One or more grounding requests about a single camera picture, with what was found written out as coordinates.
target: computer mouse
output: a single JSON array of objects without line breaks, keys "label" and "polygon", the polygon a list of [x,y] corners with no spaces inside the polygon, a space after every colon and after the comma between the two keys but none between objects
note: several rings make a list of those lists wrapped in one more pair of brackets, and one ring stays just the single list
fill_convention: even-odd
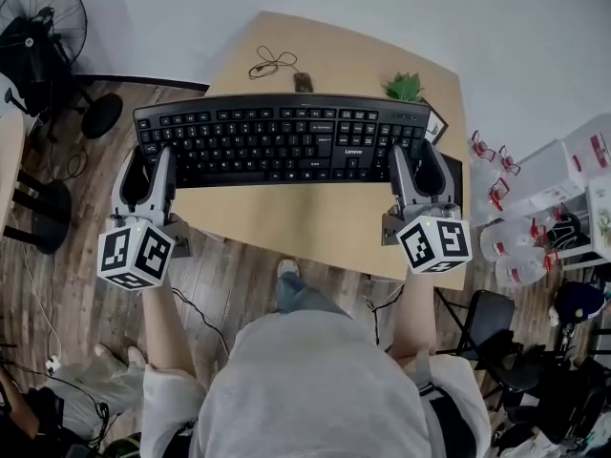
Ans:
[{"label": "computer mouse", "polygon": [[299,94],[312,94],[314,87],[312,87],[312,79],[307,73],[295,73],[295,92]]}]

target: black fan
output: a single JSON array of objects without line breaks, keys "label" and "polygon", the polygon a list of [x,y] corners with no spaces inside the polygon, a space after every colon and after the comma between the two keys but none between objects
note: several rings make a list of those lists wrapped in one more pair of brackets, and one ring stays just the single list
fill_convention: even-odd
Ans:
[{"label": "black fan", "polygon": [[0,4],[0,73],[19,90],[25,106],[11,93],[5,99],[27,114],[50,107],[53,82],[70,78],[89,107],[81,129],[100,137],[118,120],[123,102],[116,94],[93,101],[78,84],[71,66],[87,37],[87,14],[81,0],[3,0]]}]

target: black keyboard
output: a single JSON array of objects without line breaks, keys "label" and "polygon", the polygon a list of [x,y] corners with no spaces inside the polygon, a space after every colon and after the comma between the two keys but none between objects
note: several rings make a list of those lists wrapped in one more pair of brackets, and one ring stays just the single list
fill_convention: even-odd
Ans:
[{"label": "black keyboard", "polygon": [[165,145],[179,188],[389,180],[400,144],[417,162],[426,105],[346,95],[252,94],[134,110],[149,167]]}]

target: sneaker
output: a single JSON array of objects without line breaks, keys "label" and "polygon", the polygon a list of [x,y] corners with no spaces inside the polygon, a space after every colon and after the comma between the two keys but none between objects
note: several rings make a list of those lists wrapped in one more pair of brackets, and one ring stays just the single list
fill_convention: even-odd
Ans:
[{"label": "sneaker", "polygon": [[284,273],[294,273],[297,277],[299,277],[299,265],[295,260],[290,260],[286,258],[281,260],[278,263],[278,269],[276,270],[278,278],[281,277]]},{"label": "sneaker", "polygon": [[135,366],[138,368],[144,368],[146,366],[146,359],[140,351],[135,346],[130,346],[127,348],[127,358],[130,361],[130,366]]},{"label": "sneaker", "polygon": [[96,344],[94,346],[94,352],[97,357],[106,364],[108,368],[110,368],[113,372],[113,375],[116,373],[123,373],[127,371],[127,365],[115,358],[113,352],[108,349],[104,344]]}]

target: floor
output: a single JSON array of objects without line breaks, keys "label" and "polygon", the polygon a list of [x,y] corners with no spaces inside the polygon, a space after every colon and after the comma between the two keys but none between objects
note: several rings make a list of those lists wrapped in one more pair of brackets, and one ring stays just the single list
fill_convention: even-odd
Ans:
[{"label": "floor", "polygon": [[[123,159],[136,144],[131,111],[134,108],[161,102],[201,96],[201,92],[141,85],[134,83],[97,82],[90,88],[96,97],[107,92],[118,93],[124,101],[123,114],[115,128],[98,140],[87,140],[80,133],[80,116],[65,113],[55,128],[58,143],[44,154],[31,154],[27,170],[41,180],[66,175],[65,165],[81,149],[87,151],[88,163],[83,174],[69,178],[66,185],[73,197],[73,225],[64,245],[54,256],[43,256],[33,247],[25,248],[32,269],[35,289],[42,305],[53,319],[62,343],[63,363],[85,363],[94,344],[108,345],[122,358],[127,346],[136,344],[146,350],[143,340],[141,300],[138,295],[124,292],[95,276],[97,236],[104,229],[110,212],[110,192],[116,172]],[[16,209],[14,219],[21,226],[29,226],[27,212]],[[468,304],[477,289],[495,286],[492,266],[482,259],[474,239],[474,260],[469,264],[463,292],[446,290],[452,302]],[[184,295],[202,310],[209,321],[221,329],[229,346],[238,331],[247,323],[273,310],[275,268],[282,257],[253,246],[228,239],[225,243],[210,239],[191,230],[193,257],[173,260],[170,279]],[[9,355],[18,363],[37,371],[44,371],[49,355],[59,354],[54,337],[33,295],[33,287],[24,258],[23,245],[2,239],[0,245],[0,341],[17,344]],[[356,321],[374,335],[374,322],[366,299],[375,304],[384,302],[398,283],[370,281],[364,274],[350,272],[321,263],[299,260],[304,280],[328,294]],[[581,272],[571,272],[572,279],[580,280]],[[559,272],[552,272],[539,283],[511,293],[516,301],[513,327],[515,340],[526,346],[547,344],[552,347],[556,331],[550,327],[547,309],[561,282]],[[208,383],[211,375],[225,362],[218,336],[201,323],[200,316],[183,305],[179,310],[192,346],[200,378]],[[439,348],[453,347],[458,330],[443,306],[436,307]],[[390,343],[392,310],[380,311],[381,345]],[[459,315],[466,312],[458,309]],[[587,324],[582,324],[575,339],[578,352],[586,344]],[[35,385],[42,377],[14,371],[22,385]],[[477,372],[485,390],[490,383]],[[107,440],[117,439],[138,429],[139,409],[120,416]]]}]

